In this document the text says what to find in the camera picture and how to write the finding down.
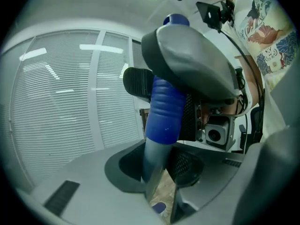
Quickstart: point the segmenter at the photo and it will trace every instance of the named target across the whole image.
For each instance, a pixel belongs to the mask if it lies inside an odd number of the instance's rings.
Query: ceiling
[[[216,0],[202,1],[207,3],[216,2]],[[63,16],[97,16],[101,18],[104,16],[104,13],[115,10],[123,14],[134,14],[140,20],[143,20],[144,23],[151,23],[157,27],[162,25],[167,15],[180,13],[191,19],[194,23],[200,24],[197,26],[197,29],[200,30],[203,27],[207,30],[207,25],[203,24],[200,15],[195,15],[197,12],[196,2],[197,0],[30,0],[16,24],[18,26],[24,23],[23,26],[18,27],[18,29],[23,29],[26,26],[32,25],[32,23],[44,22],[47,19],[53,20],[56,16],[59,17],[59,13],[66,9],[66,7],[74,8],[75,6],[79,6],[81,9],[77,9],[77,13],[65,12]],[[95,11],[92,15],[89,15],[91,14],[91,6],[93,6]],[[126,21],[120,17],[119,22]]]

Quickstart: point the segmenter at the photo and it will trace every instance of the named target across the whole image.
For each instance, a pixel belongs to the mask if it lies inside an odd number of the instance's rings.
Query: black grille
[[[196,111],[192,95],[187,95],[181,121],[181,130],[178,140],[196,141]]]
[[[223,163],[228,164],[230,166],[234,166],[234,167],[240,167],[240,165],[242,164],[241,162],[229,160],[229,159],[223,160]]]
[[[70,202],[79,185],[80,184],[76,182],[65,181],[45,203],[45,208],[59,217]]]
[[[198,157],[173,147],[167,171],[177,187],[184,188],[194,184],[200,178],[202,170],[203,163]]]
[[[153,80],[154,75],[147,69],[129,67],[123,74],[125,90],[133,96],[149,100],[152,95]]]

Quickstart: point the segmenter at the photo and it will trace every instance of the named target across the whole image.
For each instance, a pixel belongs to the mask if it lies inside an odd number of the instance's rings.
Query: cable
[[[239,85],[240,85],[240,82],[243,81],[243,83],[242,83],[242,85],[241,85],[241,87],[240,87],[240,90],[243,90],[243,89],[245,88],[245,85],[246,85],[245,79],[244,79],[243,77],[241,77],[241,76],[236,76],[236,77],[238,78],[238,83],[239,83]]]
[[[243,95],[240,95],[240,99],[242,99],[243,102],[239,101],[241,106],[242,106],[242,109],[240,110],[239,114],[242,114],[244,111],[245,111],[245,105],[246,105],[246,101],[244,99],[244,96]]]
[[[248,66],[250,67],[251,69],[251,72],[253,74],[253,77],[255,79],[255,84],[256,84],[256,88],[257,88],[257,93],[258,93],[258,104],[259,104],[259,122],[258,122],[258,126],[257,126],[257,131],[259,131],[259,128],[260,128],[260,124],[261,124],[261,121],[262,121],[262,118],[263,118],[263,105],[262,105],[262,99],[264,100],[264,94],[262,94],[263,98],[261,98],[261,92],[263,92],[263,89],[261,88],[260,84],[258,83],[258,80],[257,80],[257,77],[254,73],[254,70],[253,68],[251,67],[250,65],[250,62],[248,61],[247,57],[245,56],[245,54],[243,53],[243,51],[240,49],[240,47],[235,43],[235,41],[229,37],[227,34],[225,34],[222,30],[219,30],[218,32],[221,32],[223,33],[230,41],[231,43],[239,50],[240,54],[242,55],[242,57],[244,58],[244,60],[246,61],[246,63],[248,64]]]
[[[244,145],[244,154],[246,154],[247,137],[248,137],[248,117],[247,117],[247,114],[245,114],[245,118],[246,118],[246,139],[245,139],[245,145]]]

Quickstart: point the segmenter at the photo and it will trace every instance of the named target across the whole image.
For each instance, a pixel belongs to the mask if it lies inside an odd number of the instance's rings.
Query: circular opening
[[[221,134],[216,130],[211,130],[211,131],[208,132],[208,137],[212,141],[217,142],[221,139]]]

